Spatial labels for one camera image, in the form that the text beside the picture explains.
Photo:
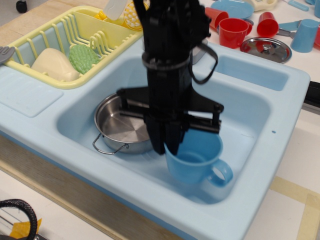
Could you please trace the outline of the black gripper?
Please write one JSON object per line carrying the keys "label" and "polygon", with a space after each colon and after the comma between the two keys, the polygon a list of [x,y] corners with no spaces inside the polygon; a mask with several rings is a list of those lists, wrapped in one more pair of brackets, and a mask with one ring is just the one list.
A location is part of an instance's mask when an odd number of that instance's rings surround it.
{"label": "black gripper", "polygon": [[124,115],[144,118],[152,147],[156,153],[165,153],[162,124],[165,124],[165,144],[176,155],[189,128],[211,133],[221,129],[220,114],[224,106],[197,93],[192,82],[192,60],[162,61],[142,57],[147,71],[147,86],[121,88]]}

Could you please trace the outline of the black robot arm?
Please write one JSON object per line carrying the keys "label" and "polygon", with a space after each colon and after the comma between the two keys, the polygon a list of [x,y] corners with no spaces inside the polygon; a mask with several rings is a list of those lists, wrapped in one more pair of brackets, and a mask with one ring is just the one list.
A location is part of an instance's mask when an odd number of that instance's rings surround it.
{"label": "black robot arm", "polygon": [[224,106],[192,86],[207,82],[193,73],[193,49],[218,57],[203,42],[210,36],[211,20],[197,0],[153,0],[149,8],[136,0],[134,6],[143,27],[147,86],[119,89],[120,111],[143,119],[158,154],[176,154],[187,130],[217,134],[221,128]]}

